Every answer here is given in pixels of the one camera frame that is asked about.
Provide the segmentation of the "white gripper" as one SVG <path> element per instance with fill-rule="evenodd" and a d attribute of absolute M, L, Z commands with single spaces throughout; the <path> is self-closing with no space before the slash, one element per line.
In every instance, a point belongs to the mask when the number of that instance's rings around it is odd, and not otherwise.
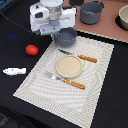
<path fill-rule="evenodd" d="M 57 33 L 75 25 L 76 9 L 64 9 L 62 2 L 37 2 L 30 6 L 30 25 L 41 35 Z"/>

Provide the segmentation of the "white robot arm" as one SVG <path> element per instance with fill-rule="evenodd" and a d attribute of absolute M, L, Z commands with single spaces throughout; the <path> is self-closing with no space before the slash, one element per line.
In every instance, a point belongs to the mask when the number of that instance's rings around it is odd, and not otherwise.
<path fill-rule="evenodd" d="M 63 0 L 40 0 L 30 6 L 30 25 L 40 35 L 54 34 L 75 25 L 76 9 L 63 9 Z"/>

